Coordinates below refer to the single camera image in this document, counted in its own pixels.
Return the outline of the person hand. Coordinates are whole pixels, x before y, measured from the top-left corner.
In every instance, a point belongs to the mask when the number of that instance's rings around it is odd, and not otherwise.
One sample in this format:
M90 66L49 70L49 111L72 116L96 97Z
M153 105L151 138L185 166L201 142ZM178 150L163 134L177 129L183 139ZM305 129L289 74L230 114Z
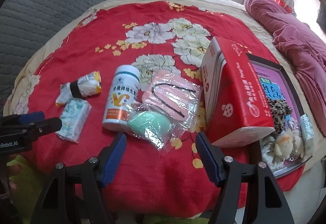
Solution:
M11 189L16 190L17 185L10 179L12 176L16 176L20 173L21 171L21 166L20 165L8 165L7 164L7 176L9 179L9 186Z

